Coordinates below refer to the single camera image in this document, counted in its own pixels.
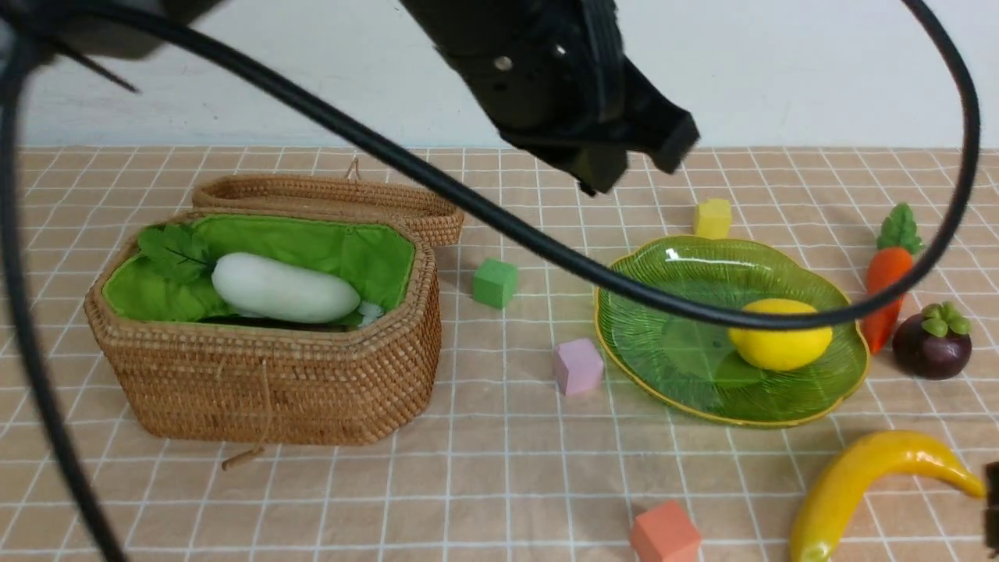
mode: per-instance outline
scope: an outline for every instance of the basket strap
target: basket strap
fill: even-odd
[[[351,165],[348,166],[347,172],[344,174],[345,180],[351,179],[351,172],[354,172],[354,183],[365,181],[361,179],[361,161],[357,156],[354,157],[354,160],[351,160]]]
[[[271,420],[274,417],[274,412],[271,406],[271,387],[267,382],[267,360],[265,359],[261,365],[261,383],[264,387],[264,407],[267,409],[267,422],[264,426],[263,433],[260,434],[260,439],[253,448],[243,451],[242,453],[230,457],[222,461],[222,470],[226,471],[230,468],[236,468],[241,464],[252,461],[253,459],[264,454],[264,441],[267,440],[267,434],[271,431]]]

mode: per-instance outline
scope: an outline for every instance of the lemon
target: lemon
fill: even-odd
[[[745,312],[762,314],[814,314],[817,311],[790,299],[762,299],[747,304]],[[832,343],[832,328],[811,328],[790,332],[730,328],[728,339],[746,363],[769,371],[800,369],[825,353]]]

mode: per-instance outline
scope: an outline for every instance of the foam block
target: foam block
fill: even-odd
[[[589,338],[581,338],[555,347],[553,369],[558,391],[571,396],[600,384],[603,358]]]
[[[695,562],[700,541],[700,532],[675,501],[635,517],[631,528],[631,548],[641,562]]]
[[[516,266],[487,259],[472,278],[472,298],[502,310],[513,298],[518,278]]]
[[[693,234],[701,238],[717,240],[728,238],[728,228],[732,225],[732,209],[725,199],[708,199],[697,205],[693,219]]]

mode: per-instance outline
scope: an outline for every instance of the green plate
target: green plate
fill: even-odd
[[[769,246],[748,240],[661,238],[610,266],[667,293],[741,309],[786,298],[817,310],[846,306],[835,285]],[[870,351],[856,323],[833,328],[818,361],[797,371],[750,366],[727,329],[596,290],[596,334],[607,356],[653,397],[687,413],[737,425],[788,427],[835,410],[863,383]]]

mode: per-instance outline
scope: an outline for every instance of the yellow cube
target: yellow cube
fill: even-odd
[[[693,219],[693,234],[701,238],[717,240],[728,238],[728,227],[732,225],[732,209],[725,199],[708,199],[697,205]]]

